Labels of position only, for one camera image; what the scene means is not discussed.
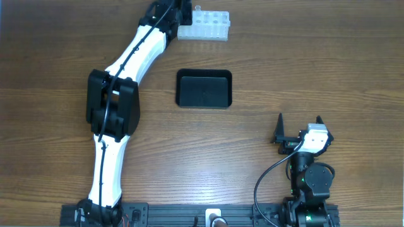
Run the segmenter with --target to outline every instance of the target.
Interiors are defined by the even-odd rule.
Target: white object
[[[150,25],[138,27],[136,36],[131,44],[129,44],[129,46],[126,48],[124,53],[118,58],[118,60],[115,61],[115,63],[105,69],[111,76],[116,75],[121,67],[121,64],[130,54],[133,47],[138,44],[138,42],[146,35],[150,28]],[[151,34],[149,34],[149,36],[146,38],[145,42],[139,46],[139,50],[137,50],[128,60],[124,70],[119,74],[118,77],[122,79],[132,78],[133,81],[140,83],[152,62],[165,50],[165,44],[165,34],[160,32],[158,28],[154,28]]]
[[[227,41],[229,26],[229,12],[201,11],[201,6],[196,6],[192,11],[192,25],[181,25],[177,36],[178,40]]]
[[[129,136],[124,136],[119,143],[110,136],[102,136],[102,140],[106,143],[104,165],[102,170],[102,206],[111,206],[118,202],[122,195],[121,189],[121,172],[124,160],[124,152]],[[98,142],[98,136],[94,135],[95,141],[95,166],[93,187],[91,188],[88,198],[94,204],[99,204],[100,192],[100,164],[102,157],[102,143]]]
[[[324,124],[308,124],[307,131],[308,133],[304,136],[303,145],[298,152],[304,151],[316,154],[324,149],[328,139],[326,126]]]

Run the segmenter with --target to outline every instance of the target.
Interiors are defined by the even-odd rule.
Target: white connector
[[[230,13],[226,11],[201,11],[195,6],[192,11],[192,25],[178,28],[178,40],[227,41],[230,26]]]

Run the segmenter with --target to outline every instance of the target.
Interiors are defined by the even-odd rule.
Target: wooden tabletop
[[[57,225],[85,198],[94,142],[87,77],[133,39],[149,0],[5,0],[0,37],[0,224]],[[270,144],[322,116],[335,141],[328,202],[343,226],[401,226],[404,153],[403,1],[208,1],[229,11],[228,42],[173,40],[140,84],[141,120],[125,151],[124,202],[252,204]],[[228,69],[226,110],[175,104],[181,68]],[[284,165],[260,202],[290,195]]]

